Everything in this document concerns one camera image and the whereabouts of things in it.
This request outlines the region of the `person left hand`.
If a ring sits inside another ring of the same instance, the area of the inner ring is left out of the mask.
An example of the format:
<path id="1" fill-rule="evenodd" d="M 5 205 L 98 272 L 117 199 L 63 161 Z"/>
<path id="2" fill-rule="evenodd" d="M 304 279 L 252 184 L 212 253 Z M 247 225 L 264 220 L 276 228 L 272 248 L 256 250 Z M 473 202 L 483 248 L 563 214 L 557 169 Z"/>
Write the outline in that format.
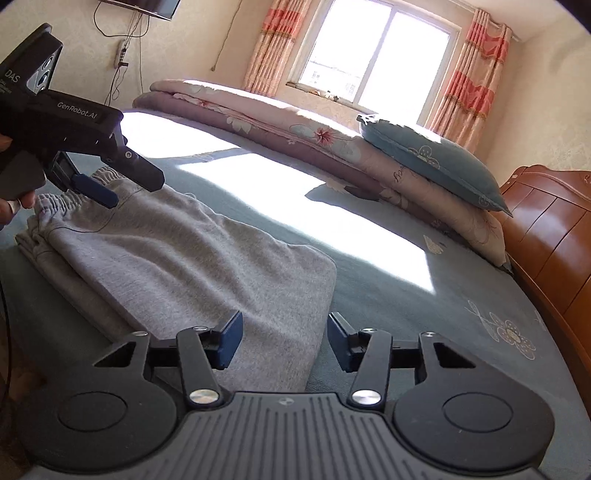
<path id="1" fill-rule="evenodd" d="M 17 200 L 0 199 L 0 229 L 9 225 L 21 209 L 32 209 L 36 201 L 36 192 L 29 191 Z"/>

